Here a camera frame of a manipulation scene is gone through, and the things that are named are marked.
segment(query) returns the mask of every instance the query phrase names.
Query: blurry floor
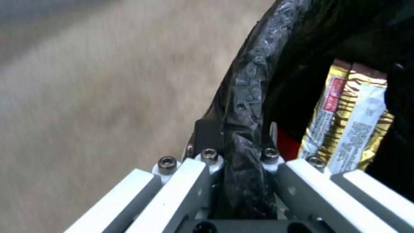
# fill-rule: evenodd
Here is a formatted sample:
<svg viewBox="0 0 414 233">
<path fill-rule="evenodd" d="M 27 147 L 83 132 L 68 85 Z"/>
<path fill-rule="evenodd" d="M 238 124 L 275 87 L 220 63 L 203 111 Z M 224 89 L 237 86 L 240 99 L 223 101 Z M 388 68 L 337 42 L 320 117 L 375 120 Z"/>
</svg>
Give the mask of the blurry floor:
<svg viewBox="0 0 414 233">
<path fill-rule="evenodd" d="M 272 3 L 82 2 L 0 25 L 0 232 L 61 232 L 133 168 L 179 157 Z"/>
</svg>

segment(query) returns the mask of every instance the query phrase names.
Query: gold wrapper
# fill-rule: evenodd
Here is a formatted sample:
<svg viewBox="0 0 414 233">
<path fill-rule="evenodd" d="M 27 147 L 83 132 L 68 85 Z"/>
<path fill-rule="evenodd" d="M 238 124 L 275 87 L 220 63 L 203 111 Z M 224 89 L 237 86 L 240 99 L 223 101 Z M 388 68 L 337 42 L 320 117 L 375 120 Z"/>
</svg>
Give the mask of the gold wrapper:
<svg viewBox="0 0 414 233">
<path fill-rule="evenodd" d="M 338 108 L 332 119 L 332 126 L 327 132 L 324 142 L 318 151 L 318 155 L 327 161 L 331 160 L 330 162 L 332 162 L 334 159 L 331 157 L 337 150 L 341 137 L 344 136 L 345 127 L 354 111 L 355 103 L 360 95 L 361 86 L 364 84 L 369 85 L 370 87 L 381 87 L 385 91 L 385 88 L 387 87 L 386 74 L 370 69 L 364 65 L 354 63 L 343 93 L 339 98 Z M 361 159 L 356 166 L 359 169 L 364 170 L 366 166 L 372 162 L 381 140 L 387 133 L 387 130 L 393 121 L 393 115 L 386 109 L 381 112 L 378 122 L 373 124 L 374 129 L 368 142 L 363 147 Z"/>
<path fill-rule="evenodd" d="M 298 153 L 319 156 L 332 173 L 366 169 L 394 118 L 383 99 L 386 74 L 354 63 L 348 75 L 346 67 L 331 66 Z"/>
<path fill-rule="evenodd" d="M 332 126 L 332 118 L 339 104 L 339 97 L 348 79 L 351 64 L 335 59 L 329 69 L 323 94 L 318 101 L 312 120 L 306 129 L 298 157 L 307 158 L 318 154 L 325 135 Z"/>
</svg>

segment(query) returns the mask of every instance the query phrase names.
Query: black fabric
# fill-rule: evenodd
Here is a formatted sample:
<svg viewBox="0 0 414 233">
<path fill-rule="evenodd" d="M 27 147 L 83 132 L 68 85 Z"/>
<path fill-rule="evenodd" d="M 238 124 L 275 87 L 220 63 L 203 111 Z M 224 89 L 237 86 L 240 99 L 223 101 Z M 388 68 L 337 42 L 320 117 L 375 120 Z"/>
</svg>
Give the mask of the black fabric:
<svg viewBox="0 0 414 233">
<path fill-rule="evenodd" d="M 412 161 L 412 149 L 396 152 L 395 167 L 388 168 L 395 175 L 381 170 L 384 160 L 393 160 L 393 147 L 406 145 L 412 137 L 411 131 L 403 131 L 412 129 L 406 108 L 414 96 L 410 65 L 414 18 L 407 10 L 413 2 L 280 0 L 272 5 L 247 37 L 210 107 L 211 115 L 222 122 L 227 160 L 217 218 L 276 217 L 260 163 L 262 135 L 276 121 L 301 140 L 334 58 L 390 74 L 386 104 L 395 122 L 368 172 L 410 197 L 406 190 L 414 185 L 397 183 L 403 180 L 399 175 L 413 178 L 414 165 L 403 164 Z M 404 165 L 406 169 L 398 173 L 398 166 Z"/>
</svg>

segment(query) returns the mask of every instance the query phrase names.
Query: red object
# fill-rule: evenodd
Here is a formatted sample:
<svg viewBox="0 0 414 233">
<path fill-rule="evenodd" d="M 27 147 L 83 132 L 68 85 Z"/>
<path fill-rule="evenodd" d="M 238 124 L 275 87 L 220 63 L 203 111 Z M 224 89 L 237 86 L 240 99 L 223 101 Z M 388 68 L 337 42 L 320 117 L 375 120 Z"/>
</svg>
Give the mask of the red object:
<svg viewBox="0 0 414 233">
<path fill-rule="evenodd" d="M 333 78 L 331 90 L 329 91 L 328 99 L 325 102 L 323 109 L 330 112 L 335 112 L 338 106 L 339 96 L 344 90 L 345 80 L 341 78 Z"/>
<path fill-rule="evenodd" d="M 300 146 L 300 142 L 297 142 L 286 131 L 277 127 L 277 149 L 285 161 L 296 159 Z"/>
</svg>

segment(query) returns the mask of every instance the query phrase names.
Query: metal plate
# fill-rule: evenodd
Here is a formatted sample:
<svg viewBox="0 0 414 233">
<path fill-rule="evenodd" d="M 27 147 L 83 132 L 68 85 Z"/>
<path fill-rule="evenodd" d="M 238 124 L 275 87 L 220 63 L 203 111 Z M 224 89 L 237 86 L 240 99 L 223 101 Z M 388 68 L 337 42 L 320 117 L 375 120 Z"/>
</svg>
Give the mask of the metal plate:
<svg viewBox="0 0 414 233">
<path fill-rule="evenodd" d="M 206 164 L 186 159 L 126 232 L 175 232 L 183 219 L 194 219 L 210 189 Z"/>
<path fill-rule="evenodd" d="M 161 179 L 133 170 L 65 232 L 122 232 L 161 188 Z"/>
<path fill-rule="evenodd" d="M 331 180 L 398 232 L 414 232 L 414 204 L 368 174 L 355 170 Z"/>
<path fill-rule="evenodd" d="M 276 191 L 301 220 L 321 217 L 335 232 L 395 232 L 303 159 L 279 165 Z"/>
</svg>

